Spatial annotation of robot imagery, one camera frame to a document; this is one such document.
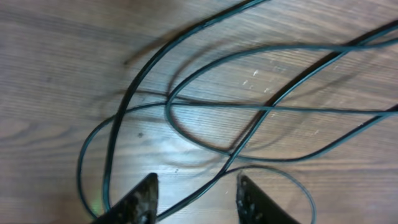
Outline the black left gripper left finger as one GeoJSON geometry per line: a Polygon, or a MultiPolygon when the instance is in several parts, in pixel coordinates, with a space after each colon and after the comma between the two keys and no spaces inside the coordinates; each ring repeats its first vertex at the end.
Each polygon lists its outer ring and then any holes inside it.
{"type": "Polygon", "coordinates": [[[158,199],[158,175],[150,173],[110,211],[90,224],[155,224],[158,199]]]}

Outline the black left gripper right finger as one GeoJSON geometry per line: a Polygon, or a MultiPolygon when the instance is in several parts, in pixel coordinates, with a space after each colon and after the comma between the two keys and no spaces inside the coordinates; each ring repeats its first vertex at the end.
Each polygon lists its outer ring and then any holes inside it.
{"type": "Polygon", "coordinates": [[[236,206],[239,224],[299,224],[248,176],[237,176],[236,206]]]}

